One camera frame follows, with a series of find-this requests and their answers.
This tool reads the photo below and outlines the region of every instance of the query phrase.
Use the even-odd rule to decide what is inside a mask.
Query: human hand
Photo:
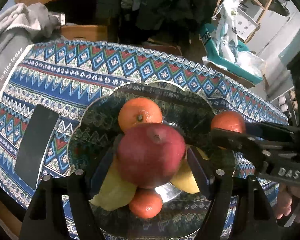
[[[290,214],[292,195],[300,198],[300,188],[287,187],[287,185],[280,183],[277,203],[274,206],[274,215],[277,219],[282,218],[283,215],[288,216]],[[297,214],[294,221],[300,223],[300,212]]]

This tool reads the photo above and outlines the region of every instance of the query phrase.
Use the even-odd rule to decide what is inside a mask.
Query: black phone
[[[40,171],[59,123],[60,115],[37,105],[26,127],[15,164],[15,173],[32,189],[36,189]]]

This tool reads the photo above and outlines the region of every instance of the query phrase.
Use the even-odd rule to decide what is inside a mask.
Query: screw
[[[251,179],[252,181],[256,181],[256,180],[257,180],[257,178],[256,178],[255,176],[253,176],[253,175],[250,175],[250,179]]]
[[[51,175],[45,175],[45,176],[43,176],[43,180],[44,181],[48,181],[49,179],[51,179]]]
[[[219,176],[223,176],[225,174],[225,171],[218,169],[218,170],[216,170],[216,174],[218,174]]]
[[[268,151],[266,151],[266,150],[263,150],[262,153],[263,153],[264,155],[266,155],[266,156],[271,156],[271,152],[268,152]]]
[[[82,170],[82,169],[78,169],[78,170],[76,170],[76,171],[74,172],[74,174],[80,176],[80,175],[83,174],[83,170]]]

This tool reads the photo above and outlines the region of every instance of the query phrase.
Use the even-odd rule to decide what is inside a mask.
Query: tablecloth
[[[46,174],[54,178],[69,175],[66,146],[86,107],[126,82],[171,81],[205,98],[215,113],[232,110],[239,111],[246,122],[288,123],[279,109],[241,84],[182,57],[105,41],[38,43],[27,50],[11,71],[0,96],[0,187],[25,208],[34,190],[18,177],[14,165],[22,135],[37,104],[61,115],[40,179]],[[253,173],[252,163],[242,154],[236,153],[235,158],[238,176],[245,178]],[[274,182],[259,181],[264,190],[270,189],[268,198],[274,198]],[[69,233],[76,238],[67,196],[63,196],[63,205]]]

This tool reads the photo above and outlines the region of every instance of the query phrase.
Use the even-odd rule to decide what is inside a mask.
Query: table
[[[279,109],[231,78],[182,57],[105,41],[38,43],[27,50],[11,71],[0,97],[0,187],[24,208],[34,190],[15,174],[14,165],[37,104],[61,115],[40,179],[46,174],[54,178],[70,174],[66,146],[86,107],[126,82],[168,80],[205,98],[216,114],[232,110],[239,111],[246,122],[288,123]],[[252,163],[242,154],[236,153],[235,157],[237,176],[245,178],[253,173]],[[277,184],[259,181],[268,199],[274,200]],[[67,196],[63,196],[63,205],[70,236],[75,238],[77,231]]]

